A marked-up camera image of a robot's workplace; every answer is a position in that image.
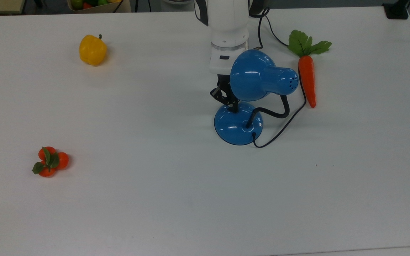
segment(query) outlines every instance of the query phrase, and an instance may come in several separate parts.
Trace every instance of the basket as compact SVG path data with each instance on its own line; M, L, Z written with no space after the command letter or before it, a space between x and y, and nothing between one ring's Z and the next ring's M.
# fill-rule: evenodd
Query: basket
M95 7L91 7L88 9L83 9L83 10L75 10L72 7L72 4L70 3L70 0L67 0L67 5L69 6L69 9L73 13L112 13L119 5L120 2L116 3L109 3L107 5L99 5ZM124 0L121 3L121 6L118 8L117 12L131 12L131 5L130 5L130 0Z

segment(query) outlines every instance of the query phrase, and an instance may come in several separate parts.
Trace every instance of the lamp shade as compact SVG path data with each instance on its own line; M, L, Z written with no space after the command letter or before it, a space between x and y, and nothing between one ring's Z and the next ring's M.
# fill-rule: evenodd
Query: lamp shade
M242 101L255 101L270 92L289 95L298 87L298 76L291 68L280 68L267 54L247 50L235 60L230 77L233 94Z

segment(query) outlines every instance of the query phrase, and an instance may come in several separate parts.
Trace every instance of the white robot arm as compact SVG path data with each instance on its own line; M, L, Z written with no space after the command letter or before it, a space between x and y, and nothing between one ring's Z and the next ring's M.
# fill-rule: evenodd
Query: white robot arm
M249 14L268 0L195 0L197 19L211 28L210 72L229 75L235 59L248 50Z

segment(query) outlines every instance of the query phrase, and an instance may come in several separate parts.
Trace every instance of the yellow bell pepper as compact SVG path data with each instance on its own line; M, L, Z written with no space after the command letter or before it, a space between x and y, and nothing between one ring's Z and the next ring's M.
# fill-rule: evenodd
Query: yellow bell pepper
M101 40L102 35L99 38L87 34L80 43L80 59L83 62L91 65L99 65L104 60L107 53L107 45Z

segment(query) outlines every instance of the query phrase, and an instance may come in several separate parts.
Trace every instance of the carrot leaves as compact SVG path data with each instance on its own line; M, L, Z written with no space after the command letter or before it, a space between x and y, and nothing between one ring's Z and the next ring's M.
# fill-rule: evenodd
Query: carrot leaves
M312 37L307 36L304 32L293 30L289 36L289 50L299 57L311 54L321 54L327 52L332 45L331 42L321 41L312 45Z

